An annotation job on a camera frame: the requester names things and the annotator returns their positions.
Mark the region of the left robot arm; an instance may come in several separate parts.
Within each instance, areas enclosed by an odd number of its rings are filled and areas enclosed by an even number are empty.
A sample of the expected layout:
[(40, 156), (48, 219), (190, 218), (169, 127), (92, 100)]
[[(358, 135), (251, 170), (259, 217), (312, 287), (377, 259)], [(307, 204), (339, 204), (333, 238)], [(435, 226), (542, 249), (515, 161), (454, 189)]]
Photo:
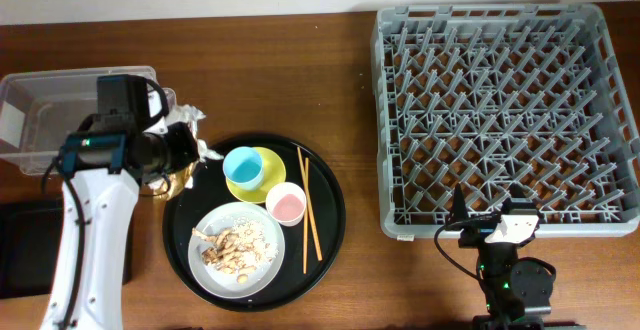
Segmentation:
[(63, 180), (63, 228), (44, 329), (120, 329), (127, 237), (142, 186), (198, 160), (183, 122), (167, 125), (166, 93), (137, 75), (96, 81), (97, 110), (49, 168)]

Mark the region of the blue cup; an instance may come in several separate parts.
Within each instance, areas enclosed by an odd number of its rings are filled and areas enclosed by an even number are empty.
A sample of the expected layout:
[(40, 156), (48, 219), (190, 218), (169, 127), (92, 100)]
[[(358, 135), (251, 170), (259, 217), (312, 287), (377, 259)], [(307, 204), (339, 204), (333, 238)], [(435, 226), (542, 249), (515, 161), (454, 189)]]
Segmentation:
[(239, 188), (255, 190), (264, 180), (263, 159), (254, 148), (247, 146), (234, 148), (223, 160), (223, 173)]

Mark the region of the white gold wrapper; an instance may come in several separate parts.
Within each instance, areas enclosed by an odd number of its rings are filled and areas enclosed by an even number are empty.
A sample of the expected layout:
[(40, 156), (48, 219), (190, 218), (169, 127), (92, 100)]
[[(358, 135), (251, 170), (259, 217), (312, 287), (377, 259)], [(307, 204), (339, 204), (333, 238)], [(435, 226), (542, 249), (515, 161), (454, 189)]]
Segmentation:
[(168, 201), (179, 195), (185, 189), (193, 187), (193, 177), (196, 166), (205, 163), (207, 160), (220, 161), (224, 156), (208, 147), (207, 143), (198, 138), (198, 122), (206, 118), (206, 115), (192, 105), (176, 105), (165, 118), (165, 125), (184, 123), (193, 135), (196, 142), (196, 160), (191, 162), (186, 168), (170, 174), (167, 180), (157, 180), (151, 182), (148, 187), (152, 190), (150, 194), (154, 199)]

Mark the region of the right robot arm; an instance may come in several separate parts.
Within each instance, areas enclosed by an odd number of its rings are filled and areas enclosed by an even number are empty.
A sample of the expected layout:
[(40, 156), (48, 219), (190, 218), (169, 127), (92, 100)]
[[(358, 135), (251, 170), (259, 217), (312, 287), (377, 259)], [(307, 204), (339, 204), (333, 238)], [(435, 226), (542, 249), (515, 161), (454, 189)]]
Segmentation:
[[(471, 321), (474, 330), (580, 329), (576, 323), (546, 323), (551, 313), (550, 298), (556, 269), (550, 263), (518, 255), (518, 250), (535, 239), (539, 211), (526, 198), (522, 188), (513, 184), (499, 210), (472, 216), (466, 206), (462, 187), (454, 189), (451, 213), (434, 236), (440, 254), (454, 267), (474, 279), (486, 301), (487, 313)], [(459, 233), (458, 246), (478, 251), (475, 269), (465, 268), (449, 256), (439, 244), (444, 231)]]

